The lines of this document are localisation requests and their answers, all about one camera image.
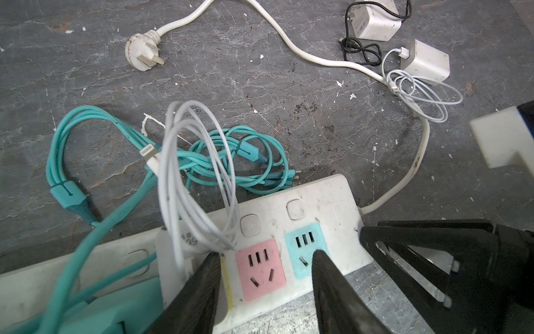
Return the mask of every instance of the white power cord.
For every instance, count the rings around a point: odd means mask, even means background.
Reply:
[[[150,30],[149,32],[143,35],[136,34],[132,36],[132,38],[129,40],[129,42],[126,45],[126,56],[128,58],[128,62],[141,71],[146,71],[152,68],[153,66],[155,66],[156,64],[161,64],[162,59],[158,57],[159,54],[157,50],[154,50],[154,48],[152,47],[152,44],[155,43],[157,45],[161,41],[161,36],[163,36],[167,32],[173,29],[185,26],[191,23],[192,21],[194,21],[196,18],[200,16],[200,14],[202,14],[207,9],[207,7],[211,3],[213,3],[213,1],[215,0],[205,0],[194,12],[192,12],[191,14],[189,14],[187,17],[183,19],[168,23],[157,30]],[[311,55],[299,49],[289,39],[289,37],[282,30],[280,25],[278,25],[278,23],[273,19],[273,17],[270,16],[269,13],[267,13],[267,11],[256,0],[246,0],[246,1],[249,4],[251,4],[267,20],[267,22],[271,24],[271,26],[278,32],[280,37],[282,37],[282,40],[284,40],[287,46],[301,58],[308,60],[312,63],[316,63],[316,64],[327,66],[327,67],[352,68],[364,74],[367,74],[371,78],[388,86],[389,89],[395,95],[397,95],[411,110],[413,110],[419,116],[419,119],[421,120],[423,124],[423,135],[422,135],[421,143],[419,144],[417,154],[415,155],[414,162],[412,166],[410,167],[410,169],[408,170],[406,176],[397,185],[395,185],[388,192],[386,192],[386,194],[380,197],[377,201],[375,201],[374,203],[368,206],[361,208],[361,212],[363,214],[376,210],[383,203],[385,203],[388,199],[390,199],[396,193],[398,193],[403,187],[405,187],[408,184],[408,182],[414,177],[417,170],[419,169],[419,166],[421,165],[421,161],[423,159],[423,156],[425,155],[426,147],[428,144],[428,139],[430,136],[430,125],[428,121],[430,120],[430,121],[438,122],[438,123],[446,121],[447,110],[445,108],[445,105],[461,103],[462,101],[461,93],[457,89],[447,84],[437,82],[435,80],[424,78],[424,77],[411,76],[409,73],[405,71],[401,71],[401,70],[393,70],[389,72],[388,75],[385,75],[383,66],[384,66],[384,61],[387,58],[387,56],[394,51],[399,52],[401,56],[406,56],[404,54],[406,49],[404,48],[393,49],[386,54],[382,62],[382,76],[380,76],[379,74],[373,72],[372,70],[362,65],[352,63],[350,61],[328,60],[328,59],[324,59],[324,58]],[[391,76],[393,74],[397,74],[398,77],[392,79]],[[424,84],[419,79],[436,82],[438,84],[441,84],[445,87],[452,89],[455,93],[458,94],[458,96],[460,97],[460,100],[456,102],[441,101],[441,99],[437,96],[437,94],[435,94],[431,88],[429,88],[426,84]],[[404,80],[408,80],[412,84],[412,90],[410,92],[406,92],[402,89],[402,83],[404,82]],[[427,99],[414,96],[417,90],[421,91],[423,95],[427,97]],[[435,104],[439,108],[441,116],[439,118],[434,118],[432,116],[425,114],[421,110],[421,108],[417,105],[415,100],[420,100],[423,102],[429,102],[429,103]]]
[[[205,112],[219,132],[224,144],[224,150],[226,151],[230,174],[224,168],[215,144],[208,134],[208,130],[193,108],[199,108]],[[193,119],[183,119],[185,113],[189,113]],[[203,103],[193,100],[185,102],[182,105],[180,105],[180,102],[171,103],[167,109],[165,125],[165,137],[160,152],[161,157],[158,170],[158,196],[161,215],[172,240],[178,272],[181,278],[185,279],[184,253],[202,254],[207,251],[224,252],[225,250],[234,250],[235,233],[239,226],[238,221],[240,218],[239,206],[235,196],[235,170],[232,153],[223,130],[213,113]],[[227,213],[226,223],[222,229],[219,229],[213,223],[204,210],[191,197],[182,180],[176,152],[178,151],[177,135],[183,129],[189,130],[197,135],[204,141],[208,149]],[[203,247],[198,247],[198,245],[193,247],[183,242],[181,239],[180,224],[187,226],[191,234]]]
[[[380,70],[382,71],[382,77],[384,78],[386,85],[389,87],[391,92],[398,96],[411,110],[415,111],[419,116],[426,118],[429,121],[435,122],[435,123],[443,123],[448,118],[447,108],[445,105],[453,105],[453,104],[459,104],[464,99],[462,94],[453,86],[450,86],[446,83],[443,83],[441,81],[437,81],[434,79],[430,79],[428,77],[424,76],[416,76],[411,75],[410,73],[403,71],[401,69],[394,69],[393,71],[388,72],[388,74],[385,74],[384,72],[384,63],[386,62],[386,59],[392,52],[398,52],[399,54],[403,52],[401,49],[392,49],[389,50],[388,53],[384,56],[382,60],[382,64],[380,65]],[[402,88],[402,84],[404,81],[407,81],[410,86],[410,92],[406,92]],[[433,82],[436,85],[441,85],[443,87],[447,87],[454,91],[457,96],[460,97],[459,100],[452,101],[452,102],[444,102],[441,101],[439,96],[434,92],[434,90],[426,85],[422,80],[427,82]],[[418,92],[421,92],[423,95],[425,95],[427,98],[421,98],[418,96],[415,96]],[[431,104],[434,104],[437,109],[439,110],[439,113],[441,114],[440,117],[432,117],[427,114],[425,114],[421,108],[414,102],[414,100],[422,101],[422,102],[428,102]]]

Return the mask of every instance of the white charger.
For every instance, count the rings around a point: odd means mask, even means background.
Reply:
[[[393,0],[373,0],[395,14],[397,7]],[[379,6],[354,5],[349,10],[352,28],[356,38],[371,41],[389,41],[401,27],[401,19],[391,16]]]
[[[443,51],[418,40],[412,40],[408,46],[409,56],[400,59],[400,68],[411,75],[443,82],[451,73],[449,55]],[[435,82],[425,81],[431,85]]]

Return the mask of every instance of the concrete floor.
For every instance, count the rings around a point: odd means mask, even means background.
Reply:
[[[347,2],[261,3],[299,47],[341,59],[336,40]],[[127,64],[124,44],[132,34],[184,17],[199,4],[29,0],[0,11],[0,273],[70,253],[90,231],[51,197],[44,175],[56,124],[79,105],[97,105],[140,129],[144,113],[164,120],[170,102],[199,99],[223,126],[244,123],[280,140],[291,165],[304,171],[303,182],[344,174],[360,205],[406,173],[421,133],[406,108],[364,75],[298,58],[242,1],[216,1],[197,21],[166,35],[160,44],[164,66],[141,73]],[[417,0],[413,17],[391,41],[381,43],[390,49],[417,38],[447,52],[447,83],[461,91],[464,102],[450,108],[448,122],[431,125],[418,174],[364,217],[366,224],[485,218],[534,228],[534,180],[522,167],[487,169],[468,125],[533,99],[528,89],[534,77],[534,39],[528,30],[533,31],[533,5],[513,4],[519,15],[500,0]],[[476,20],[471,13],[477,13]],[[350,99],[351,94],[357,98]],[[146,131],[161,141],[155,122],[147,122]],[[68,177],[83,186],[99,216],[137,190],[143,164],[122,134],[102,122],[77,126],[65,154]],[[197,193],[205,210],[221,208],[213,189]],[[240,201],[247,198],[245,192],[239,195]],[[152,192],[106,241],[161,224]],[[446,262],[439,254],[426,257]],[[392,332],[432,332],[376,265],[347,279]],[[232,332],[317,333],[313,295]]]

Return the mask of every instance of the stain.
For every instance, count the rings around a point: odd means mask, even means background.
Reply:
[[[473,96],[473,93],[475,93],[475,82],[476,82],[476,79],[467,83],[466,95]]]
[[[431,4],[427,4],[427,5],[422,5],[420,6],[421,8],[429,8],[429,7],[434,7],[434,6],[437,6],[439,4],[441,4],[443,1],[436,1],[436,2],[432,2]]]
[[[55,32],[55,33],[64,33],[69,28],[70,28],[70,23],[69,22],[64,22],[63,25],[61,25],[61,26],[58,26],[58,25],[48,26],[48,30],[50,30],[51,32]]]
[[[327,131],[329,131],[331,133],[334,133],[335,127],[334,127],[333,124],[332,125],[327,125],[327,126],[325,126],[325,130],[327,130]]]

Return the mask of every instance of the power strip switch button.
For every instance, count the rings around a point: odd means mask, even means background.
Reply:
[[[253,237],[260,233],[260,221],[255,214],[249,214],[241,218],[241,232],[246,237]]]
[[[287,215],[291,220],[297,220],[306,215],[304,211],[304,203],[299,199],[291,200],[286,205]]]

